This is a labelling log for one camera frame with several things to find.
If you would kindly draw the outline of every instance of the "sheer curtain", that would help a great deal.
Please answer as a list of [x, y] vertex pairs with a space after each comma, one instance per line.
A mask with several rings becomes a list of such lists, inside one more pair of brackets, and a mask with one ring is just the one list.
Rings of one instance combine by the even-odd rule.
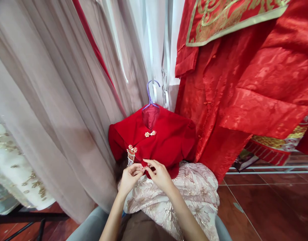
[[148, 103], [147, 76], [128, 6], [79, 0], [122, 105], [131, 115]]
[[[128, 0], [120, 1], [128, 2], [130, 5], [130, 11], [132, 12], [133, 22], [136, 28], [136, 34], [142, 47], [142, 54], [145, 60], [145, 65], [147, 69], [147, 77], [149, 80], [152, 79], [151, 73], [155, 80], [162, 84], [162, 53], [163, 41], [164, 41], [164, 27], [165, 27], [165, 0], [157, 1], [146, 1], [146, 0]], [[169, 110], [174, 111], [176, 98], [178, 93], [178, 86], [180, 80], [175, 78], [175, 63], [176, 63], [176, 44], [178, 33], [181, 24], [182, 12], [185, 0], [173, 1], [173, 8], [169, 9], [169, 26], [171, 27], [171, 46], [170, 46], [170, 84], [169, 84]], [[151, 42], [149, 44], [148, 31], [150, 30]], [[153, 53], [153, 65], [151, 64], [150, 49]], [[162, 89], [158, 86], [157, 90], [157, 103], [163, 105]]]
[[[146, 84], [149, 80], [155, 79], [162, 86], [165, 1], [79, 0], [127, 115], [148, 102]], [[180, 83], [174, 74], [176, 43], [185, 0], [169, 1], [173, 3], [168, 13], [171, 27], [169, 109], [174, 111]], [[162, 94], [156, 85], [156, 102], [160, 105], [163, 105]]]
[[117, 192], [107, 134], [123, 116], [106, 78], [71, 0], [0, 0], [0, 117], [78, 222]]

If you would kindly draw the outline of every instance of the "hand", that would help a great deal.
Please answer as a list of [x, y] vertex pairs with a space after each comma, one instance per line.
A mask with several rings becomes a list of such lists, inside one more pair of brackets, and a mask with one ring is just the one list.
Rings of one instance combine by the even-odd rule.
[[144, 174], [145, 169], [142, 169], [141, 163], [134, 163], [133, 165], [127, 167], [123, 171], [122, 181], [119, 194], [127, 196], [127, 194], [133, 189], [138, 179]]
[[146, 171], [148, 171], [148, 173], [150, 174], [153, 182], [167, 195], [173, 192], [176, 187], [172, 182], [172, 179], [170, 177], [170, 174], [168, 174], [166, 167], [156, 160], [143, 159], [143, 161], [148, 163], [149, 167], [146, 168]]

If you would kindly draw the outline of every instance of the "red velvet jacket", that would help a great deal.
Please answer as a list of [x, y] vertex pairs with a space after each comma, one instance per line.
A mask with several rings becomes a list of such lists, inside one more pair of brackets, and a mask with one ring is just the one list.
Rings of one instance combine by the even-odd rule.
[[117, 162], [126, 160], [131, 145], [137, 148], [134, 162], [146, 166], [143, 159], [157, 160], [166, 166], [171, 178], [178, 175], [179, 162], [194, 161], [195, 157], [194, 122], [161, 106], [150, 105], [110, 125], [108, 139]]

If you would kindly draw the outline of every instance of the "red trim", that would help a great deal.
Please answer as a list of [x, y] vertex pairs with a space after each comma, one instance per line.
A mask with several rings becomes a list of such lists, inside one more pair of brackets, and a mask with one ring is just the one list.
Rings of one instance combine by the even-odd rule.
[[115, 100], [116, 100], [116, 102], [118, 104], [118, 107], [119, 107], [120, 111], [122, 112], [124, 118], [126, 118], [127, 117], [126, 112], [125, 112], [125, 110], [123, 108], [123, 105], [122, 105], [122, 103], [120, 101], [120, 98], [118, 97], [118, 94], [116, 92], [115, 86], [114, 86], [114, 84], [112, 82], [112, 79], [111, 79], [109, 73], [108, 73], [108, 70], [107, 70], [105, 62], [103, 60], [103, 57], [101, 55], [101, 52], [100, 52], [99, 48], [97, 47], [97, 44], [96, 44], [95, 39], [93, 37], [93, 34], [92, 34], [91, 30], [90, 30], [90, 27], [88, 25], [88, 22], [87, 22], [87, 19], [85, 17], [85, 14], [83, 12], [83, 9], [81, 7], [81, 4], [80, 4], [79, 0], [72, 0], [72, 1], [73, 1], [74, 6], [75, 6], [76, 12], [77, 12], [77, 14], [78, 14], [78, 16], [79, 16], [79, 18], [81, 20], [81, 23], [83, 25], [85, 33], [86, 33], [86, 35], [88, 37], [88, 40], [89, 40], [89, 42], [90, 42], [90, 44], [91, 44], [91, 46], [92, 46], [92, 48], [94, 50], [94, 53], [95, 53], [99, 63], [101, 64], [102, 68], [104, 69], [106, 75], [108, 76], [108, 79], [110, 81], [110, 83], [108, 83], [108, 84], [109, 84], [109, 87], [111, 88], [111, 91], [112, 91], [112, 93], [114, 95], [114, 98], [115, 98]]
[[291, 152], [272, 149], [254, 140], [250, 140], [250, 145], [246, 145], [245, 149], [258, 158], [276, 166], [283, 166], [291, 154]]

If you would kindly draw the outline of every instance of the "finger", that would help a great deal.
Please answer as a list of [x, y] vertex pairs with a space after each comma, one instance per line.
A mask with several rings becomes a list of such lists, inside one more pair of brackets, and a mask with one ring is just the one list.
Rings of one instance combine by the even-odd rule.
[[157, 168], [157, 163], [154, 162], [153, 160], [148, 160], [148, 159], [143, 159], [143, 161], [145, 161], [148, 164], [151, 164], [153, 167], [155, 167], [155, 169]]
[[144, 172], [145, 172], [145, 169], [142, 170], [141, 172], [139, 172], [136, 176], [134, 176], [134, 178], [135, 178], [136, 180], [140, 179], [141, 176], [143, 176]]
[[146, 168], [146, 171], [148, 171], [148, 174], [150, 174], [150, 177], [151, 177], [152, 179], [155, 178], [154, 172], [153, 172], [149, 167]]
[[136, 170], [131, 175], [135, 176], [135, 175], [139, 174], [140, 172], [144, 173], [142, 170]]
[[142, 164], [141, 163], [134, 163], [132, 165], [130, 165], [127, 170], [130, 174], [132, 174], [135, 170], [137, 169], [141, 169], [142, 168]]
[[156, 161], [156, 160], [152, 160], [153, 162], [155, 162], [156, 164], [158, 164], [158, 165], [162, 165], [162, 163], [160, 163], [160, 162], [158, 162], [158, 161]]

